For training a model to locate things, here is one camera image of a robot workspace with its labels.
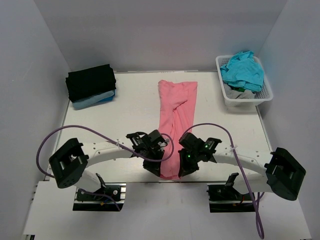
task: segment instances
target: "white plastic basket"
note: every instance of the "white plastic basket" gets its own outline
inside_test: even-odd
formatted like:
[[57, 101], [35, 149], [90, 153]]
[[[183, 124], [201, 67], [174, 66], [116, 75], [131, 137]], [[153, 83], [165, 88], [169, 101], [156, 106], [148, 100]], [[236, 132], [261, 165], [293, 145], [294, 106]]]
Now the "white plastic basket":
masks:
[[[218, 70], [220, 84], [222, 88], [222, 93], [224, 97], [224, 103], [227, 107], [249, 107], [249, 106], [257, 106], [263, 102], [270, 101], [274, 97], [271, 87], [269, 85], [268, 79], [266, 77], [266, 74], [264, 74], [264, 81], [263, 81], [263, 87], [262, 91], [258, 92], [254, 99], [231, 99], [228, 98], [225, 91], [224, 81], [221, 77], [220, 67], [222, 65], [225, 65], [229, 62], [230, 58], [232, 58], [233, 55], [224, 55], [224, 56], [217, 56], [215, 58], [216, 68]], [[263, 69], [263, 66], [260, 62], [260, 60], [257, 57], [253, 57], [254, 61], [256, 63], [259, 63]]]

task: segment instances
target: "pink cloth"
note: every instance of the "pink cloth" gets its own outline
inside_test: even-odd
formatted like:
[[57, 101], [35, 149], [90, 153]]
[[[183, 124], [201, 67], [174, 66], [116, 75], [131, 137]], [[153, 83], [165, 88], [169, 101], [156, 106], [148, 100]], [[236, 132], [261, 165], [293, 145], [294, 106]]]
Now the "pink cloth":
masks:
[[[173, 155], [161, 163], [160, 177], [163, 179], [179, 179], [180, 156], [178, 151], [182, 149], [179, 139], [194, 123], [197, 86], [196, 81], [173, 83], [161, 80], [158, 83], [161, 101], [158, 130], [160, 133], [169, 134], [174, 143]], [[163, 158], [166, 158], [171, 153], [172, 145], [168, 144], [164, 150]]]

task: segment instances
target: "blue cloth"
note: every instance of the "blue cloth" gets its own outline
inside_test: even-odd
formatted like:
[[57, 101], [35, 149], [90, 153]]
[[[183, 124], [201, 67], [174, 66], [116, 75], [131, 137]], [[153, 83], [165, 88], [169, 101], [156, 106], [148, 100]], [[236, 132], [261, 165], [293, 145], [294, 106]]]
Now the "blue cloth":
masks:
[[235, 88], [261, 92], [264, 85], [264, 70], [254, 60], [254, 52], [240, 51], [220, 67], [223, 82]]
[[78, 101], [74, 101], [72, 103], [72, 105], [76, 110], [84, 109], [92, 104], [97, 103], [97, 102], [110, 101], [110, 100], [112, 100], [114, 95], [115, 95], [115, 90], [111, 90], [111, 91], [107, 91], [107, 92], [104, 92], [101, 94], [86, 97], [86, 98], [80, 99]]

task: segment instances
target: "black folded cloth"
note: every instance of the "black folded cloth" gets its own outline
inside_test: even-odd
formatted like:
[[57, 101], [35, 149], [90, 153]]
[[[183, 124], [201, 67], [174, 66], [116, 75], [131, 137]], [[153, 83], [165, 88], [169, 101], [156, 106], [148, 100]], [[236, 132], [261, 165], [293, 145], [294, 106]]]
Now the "black folded cloth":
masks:
[[65, 83], [71, 102], [116, 89], [116, 78], [110, 64], [69, 72]]

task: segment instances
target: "gray wall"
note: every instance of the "gray wall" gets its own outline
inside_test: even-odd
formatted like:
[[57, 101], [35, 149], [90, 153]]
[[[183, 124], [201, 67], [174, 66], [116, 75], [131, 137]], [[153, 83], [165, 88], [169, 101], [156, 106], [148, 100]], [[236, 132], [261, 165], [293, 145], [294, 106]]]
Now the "gray wall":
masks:
[[69, 67], [32, 0], [0, 1], [0, 33], [0, 238], [17, 240], [44, 178], [36, 151], [66, 109]]
[[259, 57], [274, 99], [261, 106], [272, 146], [306, 168], [299, 201], [312, 239], [320, 239], [320, 1], [289, 0]]
[[259, 52], [287, 0], [35, 0], [72, 70], [215, 69]]

